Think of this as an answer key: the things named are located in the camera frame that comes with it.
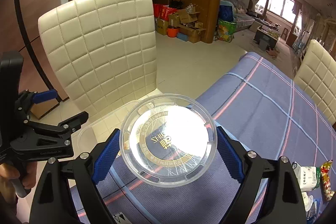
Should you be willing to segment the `person's left hand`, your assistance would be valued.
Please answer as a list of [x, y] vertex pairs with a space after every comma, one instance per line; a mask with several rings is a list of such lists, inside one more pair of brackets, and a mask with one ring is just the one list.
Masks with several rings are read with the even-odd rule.
[[[15, 203], [16, 194], [12, 180], [20, 177], [19, 171], [6, 163], [1, 164], [1, 195], [7, 203]], [[37, 162], [29, 162], [26, 166], [27, 174], [22, 179], [22, 184], [25, 189], [31, 189], [35, 186], [37, 180]]]

